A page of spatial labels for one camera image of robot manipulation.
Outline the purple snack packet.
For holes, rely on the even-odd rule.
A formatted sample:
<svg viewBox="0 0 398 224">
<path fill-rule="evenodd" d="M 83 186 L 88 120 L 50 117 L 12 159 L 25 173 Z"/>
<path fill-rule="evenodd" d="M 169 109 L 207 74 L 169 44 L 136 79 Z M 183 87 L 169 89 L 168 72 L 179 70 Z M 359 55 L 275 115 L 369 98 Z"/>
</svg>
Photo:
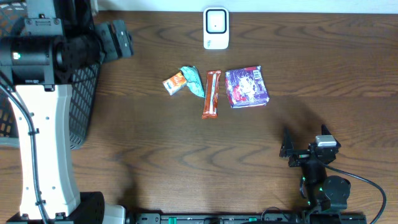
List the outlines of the purple snack packet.
<svg viewBox="0 0 398 224">
<path fill-rule="evenodd" d="M 227 70 L 225 87 L 231 108 L 265 106 L 270 100 L 260 65 Z"/>
</svg>

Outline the small orange snack packet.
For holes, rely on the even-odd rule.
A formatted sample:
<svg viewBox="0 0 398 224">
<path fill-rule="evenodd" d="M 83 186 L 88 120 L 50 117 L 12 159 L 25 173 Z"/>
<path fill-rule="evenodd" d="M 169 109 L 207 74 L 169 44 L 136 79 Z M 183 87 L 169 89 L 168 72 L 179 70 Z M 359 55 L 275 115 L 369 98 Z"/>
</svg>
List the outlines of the small orange snack packet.
<svg viewBox="0 0 398 224">
<path fill-rule="evenodd" d="M 162 83 L 169 95 L 173 95 L 186 86 L 187 80 L 182 72 L 178 72 L 169 79 L 164 80 Z"/>
</svg>

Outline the orange-red snack bar wrapper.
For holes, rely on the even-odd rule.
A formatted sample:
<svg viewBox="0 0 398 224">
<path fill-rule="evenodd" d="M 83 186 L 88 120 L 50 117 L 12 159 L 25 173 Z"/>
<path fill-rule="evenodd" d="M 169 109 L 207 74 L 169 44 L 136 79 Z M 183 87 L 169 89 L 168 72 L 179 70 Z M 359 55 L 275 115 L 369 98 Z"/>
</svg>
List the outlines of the orange-red snack bar wrapper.
<svg viewBox="0 0 398 224">
<path fill-rule="evenodd" d="M 202 118 L 217 118 L 218 92 L 221 70 L 208 71 L 206 74 L 206 95 Z"/>
</svg>

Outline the teal snack packet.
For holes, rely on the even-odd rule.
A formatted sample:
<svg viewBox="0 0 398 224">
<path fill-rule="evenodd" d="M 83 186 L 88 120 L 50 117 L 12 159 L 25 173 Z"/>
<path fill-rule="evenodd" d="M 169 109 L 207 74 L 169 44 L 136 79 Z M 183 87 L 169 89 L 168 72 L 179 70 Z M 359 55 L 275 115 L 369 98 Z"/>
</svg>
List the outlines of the teal snack packet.
<svg viewBox="0 0 398 224">
<path fill-rule="evenodd" d="M 204 98 L 205 92 L 197 68 L 195 66 L 184 66 L 180 68 L 180 71 L 183 73 L 183 76 L 187 80 L 187 86 L 189 90 L 194 95 Z"/>
</svg>

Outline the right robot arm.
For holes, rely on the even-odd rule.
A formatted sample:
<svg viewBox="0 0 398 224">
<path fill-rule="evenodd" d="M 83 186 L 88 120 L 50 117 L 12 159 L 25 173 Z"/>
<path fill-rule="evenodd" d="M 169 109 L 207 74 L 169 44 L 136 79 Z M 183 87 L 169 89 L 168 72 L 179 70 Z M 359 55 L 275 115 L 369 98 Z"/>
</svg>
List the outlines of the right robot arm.
<svg viewBox="0 0 398 224">
<path fill-rule="evenodd" d="M 288 129 L 284 135 L 279 156 L 287 158 L 289 167 L 302 170 L 301 194 L 308 207 L 300 214 L 304 223 L 340 223 L 340 214 L 347 209 L 350 182 L 337 175 L 327 175 L 326 166 L 336 159 L 341 144 L 323 124 L 322 133 L 306 149 L 294 148 Z"/>
</svg>

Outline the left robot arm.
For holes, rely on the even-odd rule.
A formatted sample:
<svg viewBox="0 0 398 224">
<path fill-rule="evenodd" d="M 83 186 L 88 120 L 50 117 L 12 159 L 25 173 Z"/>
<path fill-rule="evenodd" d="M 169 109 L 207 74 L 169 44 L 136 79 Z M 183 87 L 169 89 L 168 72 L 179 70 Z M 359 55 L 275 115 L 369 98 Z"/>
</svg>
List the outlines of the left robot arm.
<svg viewBox="0 0 398 224">
<path fill-rule="evenodd" d="M 93 1 L 22 1 L 1 38 L 1 90 L 14 112 L 22 198 L 10 223 L 134 223 L 101 192 L 81 192 L 72 149 L 90 122 L 100 66 L 132 56 L 122 20 L 95 24 Z"/>
</svg>

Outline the white barcode scanner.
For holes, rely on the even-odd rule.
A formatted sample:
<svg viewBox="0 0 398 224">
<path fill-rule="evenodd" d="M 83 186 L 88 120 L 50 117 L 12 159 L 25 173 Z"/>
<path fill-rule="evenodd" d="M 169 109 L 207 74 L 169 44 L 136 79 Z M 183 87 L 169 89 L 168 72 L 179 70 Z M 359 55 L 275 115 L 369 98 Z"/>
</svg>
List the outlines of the white barcode scanner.
<svg viewBox="0 0 398 224">
<path fill-rule="evenodd" d="M 203 12 L 203 47 L 223 50 L 229 46 L 229 11 L 224 7 L 208 7 Z"/>
</svg>

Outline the dark grey plastic mesh basket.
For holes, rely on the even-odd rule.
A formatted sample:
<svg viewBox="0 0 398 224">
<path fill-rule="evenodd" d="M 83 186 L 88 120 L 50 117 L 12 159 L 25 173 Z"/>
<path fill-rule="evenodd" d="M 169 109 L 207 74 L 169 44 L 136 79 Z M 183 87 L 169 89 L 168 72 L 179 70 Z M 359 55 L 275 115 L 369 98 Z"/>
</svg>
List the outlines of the dark grey plastic mesh basket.
<svg viewBox="0 0 398 224">
<path fill-rule="evenodd" d="M 27 4 L 24 1 L 1 1 L 1 37 L 9 36 L 12 30 L 22 32 L 18 25 L 27 17 Z M 98 63 L 79 69 L 72 75 L 74 84 L 70 102 L 70 148 L 82 147 L 94 104 L 100 65 Z M 8 96 L 1 92 L 1 145 L 19 147 L 17 124 Z"/>
</svg>

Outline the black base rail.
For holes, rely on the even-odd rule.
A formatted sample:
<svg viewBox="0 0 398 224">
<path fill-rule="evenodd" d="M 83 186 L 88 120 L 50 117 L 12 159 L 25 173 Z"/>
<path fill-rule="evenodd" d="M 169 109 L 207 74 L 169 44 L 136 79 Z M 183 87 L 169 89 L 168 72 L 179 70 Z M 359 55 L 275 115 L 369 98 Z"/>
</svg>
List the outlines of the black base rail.
<svg viewBox="0 0 398 224">
<path fill-rule="evenodd" d="M 296 214 L 266 213 L 264 215 L 161 215 L 159 213 L 135 214 L 131 223 L 135 224 L 365 224 L 364 215 L 325 215 L 313 214 L 301 218 Z"/>
</svg>

